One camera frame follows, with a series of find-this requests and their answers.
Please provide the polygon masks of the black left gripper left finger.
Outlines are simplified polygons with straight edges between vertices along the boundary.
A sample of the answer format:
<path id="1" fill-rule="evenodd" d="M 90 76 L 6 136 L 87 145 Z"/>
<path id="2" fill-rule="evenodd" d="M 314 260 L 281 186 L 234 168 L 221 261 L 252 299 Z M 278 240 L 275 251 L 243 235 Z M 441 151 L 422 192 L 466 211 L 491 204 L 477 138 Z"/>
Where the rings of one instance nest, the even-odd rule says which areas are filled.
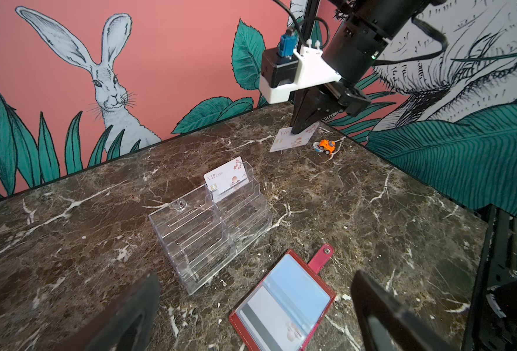
<path id="1" fill-rule="evenodd" d="M 160 283 L 145 273 L 55 350 L 145 350 L 157 315 Z"/>

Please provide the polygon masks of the clear acrylic card display rack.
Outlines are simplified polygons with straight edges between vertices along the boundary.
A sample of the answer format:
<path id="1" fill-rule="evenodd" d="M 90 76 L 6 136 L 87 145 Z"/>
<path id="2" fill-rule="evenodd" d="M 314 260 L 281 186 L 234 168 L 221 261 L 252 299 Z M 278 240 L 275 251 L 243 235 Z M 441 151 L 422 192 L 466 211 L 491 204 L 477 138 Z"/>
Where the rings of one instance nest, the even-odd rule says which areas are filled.
<path id="1" fill-rule="evenodd" d="M 209 282 L 273 222 L 254 169 L 220 194 L 206 185 L 150 214 L 149 220 L 188 295 Z"/>

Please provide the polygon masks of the white credit card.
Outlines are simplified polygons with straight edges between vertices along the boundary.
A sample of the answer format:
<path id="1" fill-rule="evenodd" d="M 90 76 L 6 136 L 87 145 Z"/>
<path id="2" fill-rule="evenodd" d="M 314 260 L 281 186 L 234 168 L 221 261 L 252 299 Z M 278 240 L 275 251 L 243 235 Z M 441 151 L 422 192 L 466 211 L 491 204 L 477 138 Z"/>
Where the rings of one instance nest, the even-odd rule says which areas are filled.
<path id="1" fill-rule="evenodd" d="M 240 156 L 204 174 L 205 184 L 211 192 L 222 194 L 248 178 Z"/>

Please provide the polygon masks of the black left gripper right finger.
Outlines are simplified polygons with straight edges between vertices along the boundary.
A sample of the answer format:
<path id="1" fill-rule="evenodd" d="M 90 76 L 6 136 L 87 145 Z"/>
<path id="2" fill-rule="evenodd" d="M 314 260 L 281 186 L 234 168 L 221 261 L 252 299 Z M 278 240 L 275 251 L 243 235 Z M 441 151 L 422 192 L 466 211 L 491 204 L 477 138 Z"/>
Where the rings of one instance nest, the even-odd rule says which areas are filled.
<path id="1" fill-rule="evenodd" d="M 366 350 L 454 349 L 367 272 L 355 273 L 351 296 Z"/>

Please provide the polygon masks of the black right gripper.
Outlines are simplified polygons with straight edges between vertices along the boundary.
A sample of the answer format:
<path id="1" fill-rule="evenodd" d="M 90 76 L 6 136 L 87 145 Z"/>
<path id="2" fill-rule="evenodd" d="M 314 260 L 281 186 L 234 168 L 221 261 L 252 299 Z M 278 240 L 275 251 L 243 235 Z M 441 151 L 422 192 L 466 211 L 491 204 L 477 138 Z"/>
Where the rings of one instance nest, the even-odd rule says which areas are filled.
<path id="1" fill-rule="evenodd" d="M 342 82 L 300 89 L 294 96 L 292 134 L 298 135 L 323 118 L 334 117 L 339 113 L 356 116 L 371 102 L 359 89 Z"/>

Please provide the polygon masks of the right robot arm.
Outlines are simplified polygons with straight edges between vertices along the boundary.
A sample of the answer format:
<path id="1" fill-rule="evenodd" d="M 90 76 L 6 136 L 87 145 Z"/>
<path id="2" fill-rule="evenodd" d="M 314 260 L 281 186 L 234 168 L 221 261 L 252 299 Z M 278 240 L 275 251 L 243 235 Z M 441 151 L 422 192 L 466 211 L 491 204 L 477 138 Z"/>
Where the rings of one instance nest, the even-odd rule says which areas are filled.
<path id="1" fill-rule="evenodd" d="M 371 67 L 433 59 L 441 55 L 448 46 L 444 34 L 416 17 L 429 5 L 438 7 L 445 4 L 444 0 L 333 3 L 347 15 L 347 19 L 340 25 L 322 58 L 340 78 L 334 83 L 315 83 L 297 91 L 291 122 L 292 133 L 295 135 L 328 116 L 342 112 L 357 116 L 364 111 L 371 104 L 371 100 L 356 85 Z M 394 39 L 409 20 L 428 37 L 439 42 L 441 49 L 399 61 L 379 60 L 378 57 L 388 42 Z"/>

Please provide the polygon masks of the red leather card holder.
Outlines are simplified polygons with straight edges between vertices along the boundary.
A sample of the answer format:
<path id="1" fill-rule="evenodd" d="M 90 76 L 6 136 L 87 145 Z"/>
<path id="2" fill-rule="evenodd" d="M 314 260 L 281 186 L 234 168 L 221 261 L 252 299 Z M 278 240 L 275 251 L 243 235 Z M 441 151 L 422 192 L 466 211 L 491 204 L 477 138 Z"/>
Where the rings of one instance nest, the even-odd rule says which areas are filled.
<path id="1" fill-rule="evenodd" d="M 319 276 L 321 269 L 330 261 L 333 254 L 333 246 L 324 244 L 311 261 L 306 263 L 295 251 L 288 250 L 237 306 L 230 314 L 229 321 L 248 350 L 259 349 L 245 330 L 237 311 L 260 287 L 266 288 L 273 295 L 304 333 L 305 340 L 299 350 L 306 348 L 336 297 L 336 292 Z"/>

